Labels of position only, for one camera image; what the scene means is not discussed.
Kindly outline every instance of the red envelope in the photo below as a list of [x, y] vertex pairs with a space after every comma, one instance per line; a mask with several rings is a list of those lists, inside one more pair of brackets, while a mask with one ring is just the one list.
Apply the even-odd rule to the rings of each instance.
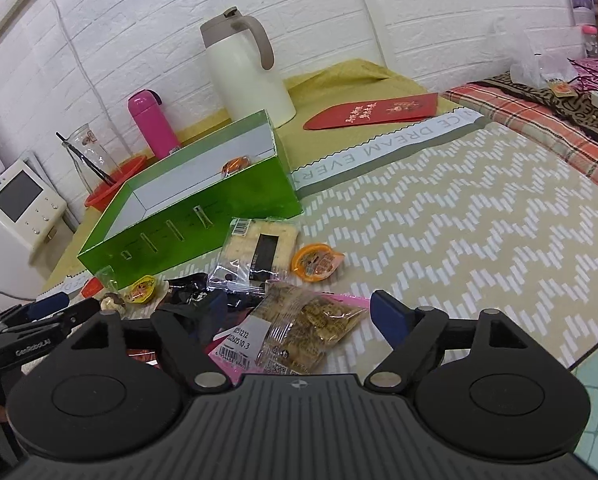
[[304, 130], [326, 130], [363, 124], [404, 123], [434, 117], [437, 94], [409, 95], [378, 101], [335, 105], [303, 125]]

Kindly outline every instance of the black straw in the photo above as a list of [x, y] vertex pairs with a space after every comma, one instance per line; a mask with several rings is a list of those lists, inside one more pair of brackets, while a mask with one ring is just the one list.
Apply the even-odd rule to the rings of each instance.
[[81, 153], [77, 148], [75, 148], [73, 145], [71, 145], [71, 143], [69, 143], [67, 139], [64, 139], [63, 137], [61, 137], [61, 134], [59, 132], [57, 132], [56, 134], [57, 134], [57, 137], [59, 137], [61, 139], [61, 143], [64, 146], [66, 146], [71, 152], [73, 152], [75, 155], [77, 155], [79, 157], [79, 159], [87, 167], [89, 167], [90, 170], [92, 170], [96, 174], [96, 176], [98, 176], [101, 180], [103, 180], [103, 182], [108, 184], [108, 186], [114, 186], [114, 184], [116, 184], [116, 181], [114, 180], [114, 178], [112, 178], [108, 173], [103, 171], [101, 168], [98, 168], [94, 162], [92, 162], [87, 156], [83, 155], [83, 153]]

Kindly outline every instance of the snack packet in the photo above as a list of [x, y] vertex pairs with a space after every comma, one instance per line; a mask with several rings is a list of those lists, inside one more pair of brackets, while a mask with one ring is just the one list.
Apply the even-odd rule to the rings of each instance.
[[[345, 312], [352, 312], [354, 314], [358, 310], [361, 310], [361, 314], [357, 315], [358, 319], [355, 320], [353, 318], [353, 322], [357, 323], [355, 326], [359, 326], [359, 321], [367, 315], [365, 313], [369, 312], [370, 309], [370, 301], [365, 298], [356, 298], [344, 294], [331, 294], [329, 292], [320, 293], [319, 296], [325, 298], [328, 302], [340, 304]], [[259, 314], [265, 315], [269, 319], [273, 317], [270, 310], [266, 310], [265, 313], [260, 310]], [[241, 375], [244, 373], [299, 374], [300, 372], [292, 370], [276, 361], [274, 363], [266, 362], [268, 364], [267, 370], [257, 365], [257, 358], [271, 327], [271, 322], [250, 314], [236, 327], [238, 330], [233, 329], [230, 332], [230, 335], [232, 335], [230, 339], [228, 339], [227, 335], [224, 335], [225, 333], [220, 334], [220, 338], [214, 341], [206, 349], [206, 352], [209, 353], [210, 359], [231, 378], [234, 384], [239, 382]], [[331, 342], [327, 348], [331, 349], [333, 344]], [[319, 365], [316, 364], [316, 369], [313, 369], [312, 372], [318, 372], [318, 368]]]
[[577, 92], [563, 79], [558, 77], [547, 78], [546, 84], [557, 97], [577, 97]]
[[252, 163], [247, 156], [238, 156], [237, 158], [233, 158], [233, 160], [226, 162], [223, 165], [223, 168], [221, 168], [221, 173], [223, 173], [223, 177], [225, 178], [237, 173], [237, 171], [245, 170], [251, 164]]
[[320, 282], [341, 265], [344, 257], [327, 244], [309, 244], [295, 253], [290, 266], [305, 282]]
[[270, 323], [257, 365], [268, 373], [309, 374], [328, 348], [366, 314], [365, 308], [298, 286], [270, 283], [266, 297], [250, 314]]
[[127, 303], [148, 303], [154, 295], [157, 280], [154, 276], [144, 276], [134, 282], [124, 294]]
[[233, 219], [208, 289], [263, 296], [266, 281], [287, 277], [298, 234], [285, 220]]
[[103, 297], [101, 300], [101, 310], [115, 310], [121, 317], [127, 314], [123, 298], [114, 292], [107, 292]]

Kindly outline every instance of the zigzag pattern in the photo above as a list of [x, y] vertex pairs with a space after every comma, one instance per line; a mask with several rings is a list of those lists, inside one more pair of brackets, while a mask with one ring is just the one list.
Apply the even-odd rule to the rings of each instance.
[[[384, 288], [452, 317], [497, 307], [566, 366], [598, 342], [598, 188], [504, 126], [491, 123], [302, 204], [300, 243], [346, 254], [315, 290], [369, 298]], [[214, 258], [169, 275], [207, 272]], [[364, 377], [388, 352], [367, 320], [323, 370]]]

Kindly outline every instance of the device screen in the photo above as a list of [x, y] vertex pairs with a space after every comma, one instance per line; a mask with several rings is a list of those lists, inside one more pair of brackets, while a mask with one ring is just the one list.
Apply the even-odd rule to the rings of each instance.
[[16, 222], [41, 192], [41, 187], [25, 171], [21, 171], [1, 190], [0, 209]]

